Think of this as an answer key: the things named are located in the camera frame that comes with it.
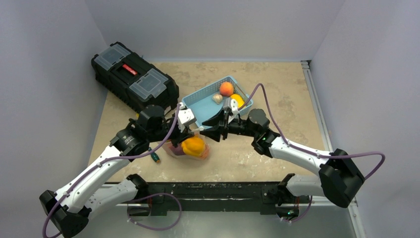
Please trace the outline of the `clear zip top bag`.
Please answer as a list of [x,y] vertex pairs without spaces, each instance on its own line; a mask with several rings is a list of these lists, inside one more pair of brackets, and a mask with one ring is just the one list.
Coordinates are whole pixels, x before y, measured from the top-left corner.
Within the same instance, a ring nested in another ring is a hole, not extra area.
[[176,147],[172,141],[168,140],[162,145],[162,148],[168,155],[177,159],[205,160],[210,153],[210,147],[206,143],[205,137],[198,133]]

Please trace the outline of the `yellow toy bell pepper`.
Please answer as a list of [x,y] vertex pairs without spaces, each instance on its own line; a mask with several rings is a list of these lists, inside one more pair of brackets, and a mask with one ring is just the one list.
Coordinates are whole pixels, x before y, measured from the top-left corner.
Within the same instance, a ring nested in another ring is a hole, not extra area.
[[181,147],[186,155],[201,157],[205,153],[206,143],[199,136],[194,136],[183,141]]

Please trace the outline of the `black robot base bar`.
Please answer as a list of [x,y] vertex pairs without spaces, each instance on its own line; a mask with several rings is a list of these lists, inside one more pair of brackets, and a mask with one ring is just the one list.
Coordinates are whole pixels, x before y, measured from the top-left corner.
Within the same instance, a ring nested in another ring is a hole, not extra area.
[[307,195],[293,196],[286,190],[288,175],[283,181],[253,182],[146,182],[133,201],[124,202],[128,215],[165,216],[172,211],[185,212],[258,212],[294,219],[309,204]]

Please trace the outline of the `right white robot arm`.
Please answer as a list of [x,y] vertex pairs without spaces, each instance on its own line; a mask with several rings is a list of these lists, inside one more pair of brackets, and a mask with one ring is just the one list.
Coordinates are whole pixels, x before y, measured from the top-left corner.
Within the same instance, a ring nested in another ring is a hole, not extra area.
[[299,144],[284,142],[269,124],[262,109],[252,109],[246,119],[238,116],[230,119],[229,113],[221,109],[202,123],[205,129],[200,133],[216,142],[225,140],[230,133],[252,137],[252,147],[258,154],[288,161],[315,175],[309,179],[292,176],[278,188],[281,200],[289,202],[300,195],[323,196],[333,204],[347,208],[364,184],[365,177],[352,159],[340,159],[345,151],[328,152],[303,145],[298,150]]

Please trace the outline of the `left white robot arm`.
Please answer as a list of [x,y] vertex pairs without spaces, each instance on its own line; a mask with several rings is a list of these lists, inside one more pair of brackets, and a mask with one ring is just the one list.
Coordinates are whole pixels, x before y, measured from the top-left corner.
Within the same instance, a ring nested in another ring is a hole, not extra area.
[[177,145],[194,136],[190,125],[196,121],[192,110],[183,103],[176,106],[171,118],[166,118],[164,109],[157,105],[147,106],[136,119],[130,119],[103,152],[76,178],[62,188],[46,190],[40,202],[46,214],[42,227],[47,237],[47,227],[53,223],[58,235],[72,238],[79,234],[88,222],[98,214],[122,202],[149,201],[153,195],[148,183],[138,174],[129,175],[122,182],[101,190],[101,186],[116,172],[136,159],[154,152],[152,142],[162,147],[172,141]]

